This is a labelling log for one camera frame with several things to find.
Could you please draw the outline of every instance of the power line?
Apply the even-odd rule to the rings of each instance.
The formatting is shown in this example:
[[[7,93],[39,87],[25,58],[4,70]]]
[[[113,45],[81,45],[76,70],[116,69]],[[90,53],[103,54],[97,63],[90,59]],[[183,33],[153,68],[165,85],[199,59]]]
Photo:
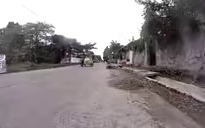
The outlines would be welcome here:
[[[23,6],[24,8],[26,8],[28,11],[30,11],[31,13],[33,13],[34,15],[38,16],[34,11],[30,10],[30,9],[27,8],[25,5],[22,4],[22,6]]]

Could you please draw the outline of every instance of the car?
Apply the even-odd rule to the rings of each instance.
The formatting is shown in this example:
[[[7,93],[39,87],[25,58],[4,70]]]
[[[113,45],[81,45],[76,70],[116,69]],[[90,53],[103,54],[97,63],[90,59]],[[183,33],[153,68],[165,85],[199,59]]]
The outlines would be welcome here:
[[[90,58],[90,57],[85,57],[85,59],[83,60],[83,63],[81,64],[81,66],[90,66],[90,67],[93,67],[94,66],[94,63],[93,63],[93,60]]]

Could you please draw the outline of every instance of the dirt shoulder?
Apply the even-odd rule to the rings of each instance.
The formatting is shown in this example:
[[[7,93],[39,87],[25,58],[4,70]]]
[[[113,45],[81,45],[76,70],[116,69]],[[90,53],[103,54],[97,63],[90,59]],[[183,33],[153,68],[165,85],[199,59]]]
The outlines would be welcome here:
[[[143,77],[136,76],[132,73],[126,73],[120,70],[111,70],[110,86],[129,92],[129,104],[137,105],[144,108],[152,117],[158,128],[202,128],[203,123],[198,122],[187,113],[191,110],[182,111],[176,107],[176,97],[169,90],[163,90],[160,85],[155,85]]]
[[[158,72],[159,76],[167,77],[187,84],[193,84],[201,88],[205,88],[205,76],[194,74],[188,70],[180,70],[174,68],[160,67],[160,66],[147,66],[147,67],[133,67],[137,69],[145,69],[148,71]]]

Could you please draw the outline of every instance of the tree canopy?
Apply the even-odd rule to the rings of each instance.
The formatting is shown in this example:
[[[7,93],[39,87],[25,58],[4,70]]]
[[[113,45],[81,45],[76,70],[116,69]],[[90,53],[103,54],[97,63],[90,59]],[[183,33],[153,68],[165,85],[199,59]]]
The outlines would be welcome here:
[[[9,22],[0,29],[0,54],[7,56],[7,63],[59,63],[67,55],[95,49],[96,43],[81,44],[54,33],[54,26],[44,22]]]
[[[199,32],[201,24],[202,0],[136,0],[144,5],[145,23],[141,37],[157,40],[158,43],[172,42],[181,38],[184,26],[189,26],[191,33]]]

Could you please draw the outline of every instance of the person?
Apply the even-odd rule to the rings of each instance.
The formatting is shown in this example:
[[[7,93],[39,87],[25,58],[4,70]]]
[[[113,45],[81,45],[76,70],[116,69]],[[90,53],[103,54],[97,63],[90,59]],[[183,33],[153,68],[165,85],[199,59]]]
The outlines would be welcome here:
[[[82,66],[82,67],[83,67],[83,65],[84,65],[84,60],[85,60],[85,57],[83,57],[82,60],[81,60],[81,66]]]

